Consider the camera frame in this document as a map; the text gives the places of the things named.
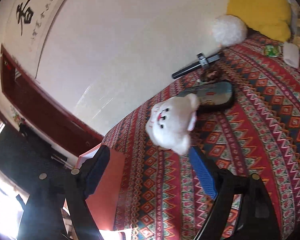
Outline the white plush bunny toy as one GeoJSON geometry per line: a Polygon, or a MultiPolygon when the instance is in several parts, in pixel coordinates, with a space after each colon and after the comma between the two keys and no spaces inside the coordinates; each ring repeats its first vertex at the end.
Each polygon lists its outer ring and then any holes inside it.
{"type": "Polygon", "coordinates": [[[153,144],[178,155],[188,154],[190,132],[195,127],[198,108],[199,99],[192,93],[154,105],[146,124],[146,132],[153,144]]]}

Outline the yellow pillow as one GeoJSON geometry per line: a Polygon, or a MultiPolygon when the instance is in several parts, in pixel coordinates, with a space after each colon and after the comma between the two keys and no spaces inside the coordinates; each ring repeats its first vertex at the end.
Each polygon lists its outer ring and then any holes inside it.
{"type": "Polygon", "coordinates": [[[287,0],[229,0],[226,13],[273,40],[286,42],[291,37],[287,0]]]}

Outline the white fluffy plush ball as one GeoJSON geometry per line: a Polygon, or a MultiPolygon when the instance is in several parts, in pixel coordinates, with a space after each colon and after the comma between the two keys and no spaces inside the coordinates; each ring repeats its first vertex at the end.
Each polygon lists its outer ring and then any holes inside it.
{"type": "Polygon", "coordinates": [[[247,38],[248,29],[240,18],[223,15],[216,18],[211,32],[220,47],[230,47],[243,42],[247,38]]]}

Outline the pink white storage box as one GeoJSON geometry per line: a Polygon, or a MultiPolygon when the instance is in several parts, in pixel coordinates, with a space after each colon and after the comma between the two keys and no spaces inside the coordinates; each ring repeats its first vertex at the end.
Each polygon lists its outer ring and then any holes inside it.
{"type": "MultiPolygon", "coordinates": [[[[75,168],[71,172],[77,174],[82,164],[87,159],[93,158],[102,145],[99,144],[80,155],[75,168]]],[[[127,238],[125,232],[113,230],[124,165],[125,156],[120,152],[110,149],[110,161],[106,170],[94,194],[90,195],[86,200],[90,213],[103,237],[102,239],[127,238]]]]}

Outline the black rearview mirror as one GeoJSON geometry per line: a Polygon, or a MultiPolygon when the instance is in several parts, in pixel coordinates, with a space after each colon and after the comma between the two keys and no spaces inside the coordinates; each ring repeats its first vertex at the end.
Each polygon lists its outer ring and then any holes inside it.
{"type": "Polygon", "coordinates": [[[198,97],[198,114],[223,112],[235,103],[234,86],[228,80],[193,86],[183,90],[177,96],[185,97],[188,94],[195,94],[198,97]]]}

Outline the green peas snack packet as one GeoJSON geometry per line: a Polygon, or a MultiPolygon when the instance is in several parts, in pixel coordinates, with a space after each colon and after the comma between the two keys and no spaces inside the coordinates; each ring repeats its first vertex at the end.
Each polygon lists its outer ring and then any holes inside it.
{"type": "Polygon", "coordinates": [[[281,57],[282,56],[282,46],[281,45],[266,45],[263,50],[264,56],[267,57],[281,57]]]}

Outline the dark red wooden door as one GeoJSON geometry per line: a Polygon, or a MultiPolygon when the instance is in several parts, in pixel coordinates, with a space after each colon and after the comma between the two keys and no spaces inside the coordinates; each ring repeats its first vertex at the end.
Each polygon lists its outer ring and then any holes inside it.
{"type": "Polygon", "coordinates": [[[1,90],[26,121],[75,156],[102,142],[102,135],[46,94],[3,46],[0,52],[1,90]]]}

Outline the red patterned bed cloth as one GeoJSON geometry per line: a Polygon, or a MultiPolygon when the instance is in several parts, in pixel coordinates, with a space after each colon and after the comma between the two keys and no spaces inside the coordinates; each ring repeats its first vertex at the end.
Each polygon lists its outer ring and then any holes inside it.
{"type": "MultiPolygon", "coordinates": [[[[265,46],[275,44],[254,34],[224,50],[217,66],[234,85],[235,103],[199,115],[191,138],[219,167],[260,175],[287,238],[300,222],[300,66],[264,55],[265,46]]],[[[189,158],[155,147],[145,131],[152,107],[198,76],[174,81],[104,137],[104,144],[125,155],[113,228],[130,229],[132,239],[193,239],[207,219],[212,200],[189,158]]]]}

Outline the calligraphy scroll on wall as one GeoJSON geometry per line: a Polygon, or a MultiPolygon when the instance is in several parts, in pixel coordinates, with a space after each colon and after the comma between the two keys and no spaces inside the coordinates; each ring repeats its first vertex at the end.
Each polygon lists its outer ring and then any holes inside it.
{"type": "Polygon", "coordinates": [[[14,0],[3,47],[35,79],[51,24],[65,0],[14,0]]]}

